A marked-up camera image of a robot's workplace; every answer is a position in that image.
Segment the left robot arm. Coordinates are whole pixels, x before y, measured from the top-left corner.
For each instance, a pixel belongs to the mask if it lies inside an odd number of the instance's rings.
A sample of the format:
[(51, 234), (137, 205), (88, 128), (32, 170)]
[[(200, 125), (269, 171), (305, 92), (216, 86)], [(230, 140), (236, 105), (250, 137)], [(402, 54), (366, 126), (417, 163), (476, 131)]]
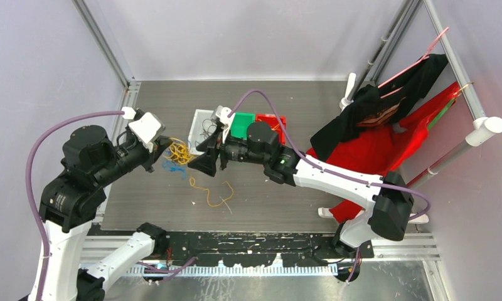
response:
[(140, 260), (162, 258), (168, 250), (166, 231), (141, 224), (118, 249), (88, 268), (80, 268), (83, 243), (104, 189), (137, 167), (153, 164), (171, 145), (160, 135), (147, 149), (132, 130), (114, 145), (105, 129), (89, 125), (75, 130), (63, 145), (63, 171), (42, 192), (38, 220), (43, 223), (49, 252), (42, 254), (28, 300), (103, 300), (108, 289)]

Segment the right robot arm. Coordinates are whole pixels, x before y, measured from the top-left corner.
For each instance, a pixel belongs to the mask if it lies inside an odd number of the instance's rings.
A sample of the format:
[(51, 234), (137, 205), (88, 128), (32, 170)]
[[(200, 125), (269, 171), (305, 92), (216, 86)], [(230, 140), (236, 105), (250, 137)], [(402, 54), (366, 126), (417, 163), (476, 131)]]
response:
[(265, 122), (250, 124), (244, 139), (224, 137), (219, 125), (199, 148), (202, 154), (188, 167), (208, 176), (225, 169), (230, 161), (259, 164), (277, 184), (324, 191), (361, 207), (360, 214), (336, 230), (333, 248), (340, 257), (351, 256), (374, 238), (402, 241), (405, 236), (414, 200), (397, 173), (386, 177), (363, 174), (302, 156), (281, 144), (278, 133)]

